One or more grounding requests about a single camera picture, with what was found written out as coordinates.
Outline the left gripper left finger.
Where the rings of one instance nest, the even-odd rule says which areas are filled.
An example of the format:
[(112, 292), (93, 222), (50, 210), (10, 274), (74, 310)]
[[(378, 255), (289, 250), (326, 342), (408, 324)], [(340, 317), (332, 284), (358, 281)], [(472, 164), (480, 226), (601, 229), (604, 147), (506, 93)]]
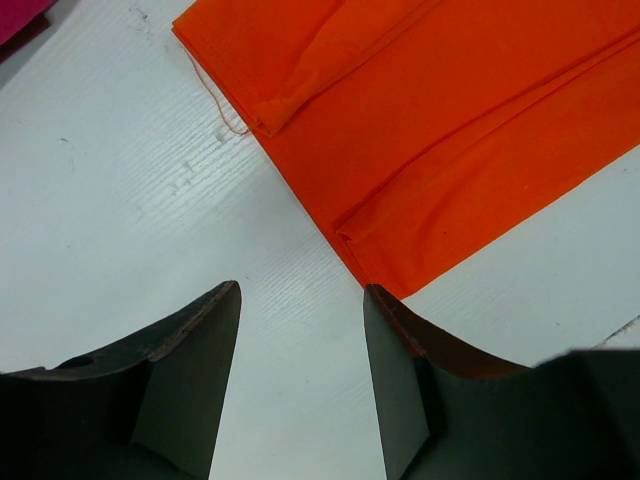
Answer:
[(53, 369), (1, 377), (5, 479), (205, 479), (241, 311), (226, 281)]

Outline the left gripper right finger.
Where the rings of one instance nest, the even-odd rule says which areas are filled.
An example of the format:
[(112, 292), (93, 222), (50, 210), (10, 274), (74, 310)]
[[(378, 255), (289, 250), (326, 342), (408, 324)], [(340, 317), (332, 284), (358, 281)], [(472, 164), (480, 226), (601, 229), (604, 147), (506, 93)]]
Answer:
[(363, 310), (388, 478), (638, 477), (636, 350), (574, 350), (529, 368), (379, 285), (365, 289)]

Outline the orange t-shirt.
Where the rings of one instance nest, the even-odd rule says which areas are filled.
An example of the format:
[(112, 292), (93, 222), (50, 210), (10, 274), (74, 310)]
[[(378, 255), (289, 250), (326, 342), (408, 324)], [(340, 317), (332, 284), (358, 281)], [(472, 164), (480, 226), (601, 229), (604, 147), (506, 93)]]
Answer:
[(173, 31), (398, 298), (639, 143), (635, 1), (198, 1)]

